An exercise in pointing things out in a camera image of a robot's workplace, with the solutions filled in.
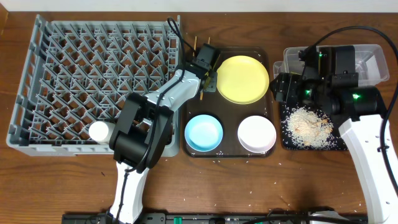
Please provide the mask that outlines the pile of rice scraps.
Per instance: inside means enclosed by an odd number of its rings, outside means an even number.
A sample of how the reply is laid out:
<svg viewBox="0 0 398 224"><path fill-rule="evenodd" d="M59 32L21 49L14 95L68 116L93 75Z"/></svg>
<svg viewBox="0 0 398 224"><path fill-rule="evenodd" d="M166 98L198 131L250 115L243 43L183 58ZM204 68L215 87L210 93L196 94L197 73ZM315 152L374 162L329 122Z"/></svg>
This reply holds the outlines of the pile of rice scraps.
<svg viewBox="0 0 398 224"><path fill-rule="evenodd" d="M293 109L284 124L294 146L324 149L333 145L333 123L327 115L301 107Z"/></svg>

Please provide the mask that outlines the light blue bowl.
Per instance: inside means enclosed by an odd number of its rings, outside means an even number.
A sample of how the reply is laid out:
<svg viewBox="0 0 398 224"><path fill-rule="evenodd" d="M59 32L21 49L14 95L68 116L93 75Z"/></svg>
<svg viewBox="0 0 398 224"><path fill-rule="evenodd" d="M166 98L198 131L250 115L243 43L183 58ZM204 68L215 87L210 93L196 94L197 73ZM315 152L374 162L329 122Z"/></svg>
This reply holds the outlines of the light blue bowl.
<svg viewBox="0 0 398 224"><path fill-rule="evenodd" d="M214 116L200 114L189 120L184 130L184 137L193 150L209 152L220 145L223 139L223 127Z"/></svg>

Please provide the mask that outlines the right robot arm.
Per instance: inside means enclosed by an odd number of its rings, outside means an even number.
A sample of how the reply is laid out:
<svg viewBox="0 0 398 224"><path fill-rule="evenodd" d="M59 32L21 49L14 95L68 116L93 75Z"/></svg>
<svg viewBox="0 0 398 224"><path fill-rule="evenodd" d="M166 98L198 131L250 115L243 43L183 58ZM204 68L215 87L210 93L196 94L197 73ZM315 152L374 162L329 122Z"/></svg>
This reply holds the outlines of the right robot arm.
<svg viewBox="0 0 398 224"><path fill-rule="evenodd" d="M380 45L324 45L284 50L270 90L287 113L299 108L325 115L353 159L366 201L369 223L397 223L397 175L387 108L376 85L389 79Z"/></svg>

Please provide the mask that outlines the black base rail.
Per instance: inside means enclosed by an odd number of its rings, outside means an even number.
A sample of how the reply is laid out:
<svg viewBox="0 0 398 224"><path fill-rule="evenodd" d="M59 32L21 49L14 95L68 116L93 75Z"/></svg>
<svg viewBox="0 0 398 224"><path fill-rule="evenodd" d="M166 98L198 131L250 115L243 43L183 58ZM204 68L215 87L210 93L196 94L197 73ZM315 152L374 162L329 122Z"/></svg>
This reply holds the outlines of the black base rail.
<svg viewBox="0 0 398 224"><path fill-rule="evenodd" d="M315 207L303 212L275 208L265 215L144 213L133 224L277 224L277 223L367 223L367 215L340 215L331 207Z"/></svg>

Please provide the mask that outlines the dark brown serving tray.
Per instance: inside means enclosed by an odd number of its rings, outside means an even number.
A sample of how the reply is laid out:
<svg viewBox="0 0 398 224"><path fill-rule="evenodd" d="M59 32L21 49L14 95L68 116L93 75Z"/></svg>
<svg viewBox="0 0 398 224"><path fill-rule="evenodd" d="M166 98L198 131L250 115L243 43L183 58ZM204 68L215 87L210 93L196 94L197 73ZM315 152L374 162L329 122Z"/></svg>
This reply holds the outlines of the dark brown serving tray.
<svg viewBox="0 0 398 224"><path fill-rule="evenodd" d="M273 109L271 94L266 93L260 100L248 104L238 105L232 103L221 96L218 91L205 92L203 99L200 96L187 101L181 109L181 125L184 128L186 124L195 116L208 114L215 117L223 127L223 138L221 143L214 150L209 152L199 152L188 145L185 137L182 137L182 148L191 157L194 158L247 158L247 157L268 157L274 152L275 146L272 146L267 152L254 153L246 150L238 140L238 126L240 122L248 116L263 116L273 122Z"/></svg>

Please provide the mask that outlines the yellow plate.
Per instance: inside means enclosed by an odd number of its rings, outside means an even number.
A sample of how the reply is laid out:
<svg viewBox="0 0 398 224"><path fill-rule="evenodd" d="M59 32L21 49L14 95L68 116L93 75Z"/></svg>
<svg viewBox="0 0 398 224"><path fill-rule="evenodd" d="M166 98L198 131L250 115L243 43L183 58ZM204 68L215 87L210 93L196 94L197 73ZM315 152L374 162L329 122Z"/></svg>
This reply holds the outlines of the yellow plate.
<svg viewBox="0 0 398 224"><path fill-rule="evenodd" d="M260 100L269 87L269 74L263 64L249 56L237 55L224 60L217 69L218 92L239 105Z"/></svg>

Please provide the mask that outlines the clear plastic bin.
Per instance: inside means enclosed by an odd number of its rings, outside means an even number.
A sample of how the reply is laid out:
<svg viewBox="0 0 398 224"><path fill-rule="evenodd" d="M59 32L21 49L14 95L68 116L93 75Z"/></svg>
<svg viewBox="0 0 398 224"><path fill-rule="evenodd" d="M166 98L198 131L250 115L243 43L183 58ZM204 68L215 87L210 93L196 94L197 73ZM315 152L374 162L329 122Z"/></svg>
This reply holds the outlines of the clear plastic bin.
<svg viewBox="0 0 398 224"><path fill-rule="evenodd" d="M284 60L273 64L274 78L279 73L302 74L304 62L299 60L299 52L307 47L289 47L284 50ZM376 86L389 80L389 70L384 52L377 44L357 44L355 49L355 67L359 73L358 86Z"/></svg>

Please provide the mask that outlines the black rectangular tray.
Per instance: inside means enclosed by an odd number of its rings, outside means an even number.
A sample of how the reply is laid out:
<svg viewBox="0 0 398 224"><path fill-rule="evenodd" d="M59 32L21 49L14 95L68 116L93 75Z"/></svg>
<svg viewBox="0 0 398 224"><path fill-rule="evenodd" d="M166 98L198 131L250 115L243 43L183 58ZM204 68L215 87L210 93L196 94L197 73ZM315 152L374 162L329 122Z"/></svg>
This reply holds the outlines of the black rectangular tray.
<svg viewBox="0 0 398 224"><path fill-rule="evenodd" d="M305 105L279 104L282 145L288 150L345 151L331 118Z"/></svg>

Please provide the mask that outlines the white cup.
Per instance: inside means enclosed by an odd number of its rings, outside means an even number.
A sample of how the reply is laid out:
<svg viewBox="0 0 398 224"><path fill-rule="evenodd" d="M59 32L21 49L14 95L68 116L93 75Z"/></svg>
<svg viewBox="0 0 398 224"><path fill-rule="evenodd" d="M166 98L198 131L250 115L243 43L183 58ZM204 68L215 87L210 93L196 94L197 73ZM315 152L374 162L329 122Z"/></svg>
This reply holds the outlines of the white cup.
<svg viewBox="0 0 398 224"><path fill-rule="evenodd" d="M89 136L98 144L109 144L115 124L105 121L95 121L89 127Z"/></svg>

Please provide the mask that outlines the grey plastic dishwasher rack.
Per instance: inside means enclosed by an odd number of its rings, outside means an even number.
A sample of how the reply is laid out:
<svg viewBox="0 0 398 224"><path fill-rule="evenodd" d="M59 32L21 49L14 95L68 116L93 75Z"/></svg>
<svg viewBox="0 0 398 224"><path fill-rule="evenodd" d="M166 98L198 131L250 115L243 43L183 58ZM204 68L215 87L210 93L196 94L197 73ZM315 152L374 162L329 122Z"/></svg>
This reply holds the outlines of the grey plastic dishwasher rack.
<svg viewBox="0 0 398 224"><path fill-rule="evenodd" d="M160 21L35 19L7 145L29 156L110 154L89 136L95 121L115 123L131 93L169 81L179 39Z"/></svg>

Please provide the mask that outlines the white bowl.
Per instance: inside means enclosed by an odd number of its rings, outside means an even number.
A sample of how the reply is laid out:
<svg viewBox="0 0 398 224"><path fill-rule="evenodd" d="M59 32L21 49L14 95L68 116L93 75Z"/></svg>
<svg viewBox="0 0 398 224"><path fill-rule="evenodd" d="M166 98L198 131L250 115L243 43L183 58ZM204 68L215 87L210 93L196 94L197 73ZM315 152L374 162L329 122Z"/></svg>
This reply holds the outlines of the white bowl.
<svg viewBox="0 0 398 224"><path fill-rule="evenodd" d="M238 140L242 147L253 153L266 153L276 142L274 125L263 116L249 116L238 126Z"/></svg>

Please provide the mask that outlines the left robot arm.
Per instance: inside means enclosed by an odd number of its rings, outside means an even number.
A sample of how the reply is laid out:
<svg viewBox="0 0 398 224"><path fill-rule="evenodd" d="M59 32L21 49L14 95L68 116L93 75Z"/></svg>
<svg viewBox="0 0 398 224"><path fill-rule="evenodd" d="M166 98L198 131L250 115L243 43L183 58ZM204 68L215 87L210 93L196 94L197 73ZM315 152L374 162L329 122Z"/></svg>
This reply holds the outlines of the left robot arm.
<svg viewBox="0 0 398 224"><path fill-rule="evenodd" d="M149 169L159 161L169 140L173 116L207 87L216 75L220 51L203 44L191 61L181 61L173 77L146 95L128 95L109 140L118 170L115 200L107 223L134 223L142 212Z"/></svg>

